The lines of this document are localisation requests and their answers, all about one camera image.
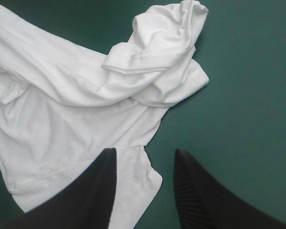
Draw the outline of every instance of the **white fabric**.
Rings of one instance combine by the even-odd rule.
[[[116,147],[109,228],[135,226],[162,181],[144,146],[169,107],[208,83],[192,59],[207,13],[194,0],[152,6],[106,56],[0,5],[0,169],[24,211]]]

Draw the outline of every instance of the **dark green surface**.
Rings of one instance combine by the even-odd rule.
[[[0,0],[27,21],[108,53],[133,17],[176,0]],[[174,149],[189,149],[226,187],[286,223],[286,0],[204,0],[194,58],[207,87],[169,110],[147,146],[162,187],[135,229],[180,229]],[[21,214],[0,176],[0,222]]]

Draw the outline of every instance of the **shirt sleeve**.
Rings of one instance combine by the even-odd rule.
[[[0,104],[8,104],[13,101],[22,95],[28,87],[27,83],[14,80],[0,61]]]
[[[18,92],[4,103],[33,85],[64,105],[108,106],[132,96],[148,106],[172,106],[207,83],[192,60],[207,12],[193,0],[153,6],[134,18],[129,41],[113,46],[106,56],[50,34],[0,5],[0,63],[5,70],[0,82],[16,83]]]
[[[150,7],[134,18],[129,41],[113,46],[103,67],[123,74],[160,72],[132,98],[154,107],[175,105],[209,81],[192,59],[207,14],[193,0]]]

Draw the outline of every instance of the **white t-shirt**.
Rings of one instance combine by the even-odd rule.
[[[108,56],[0,5],[0,169],[28,211],[104,149],[117,149],[109,228],[131,229],[160,188],[144,146],[169,107],[208,83],[192,59],[208,10],[198,1],[152,6]]]

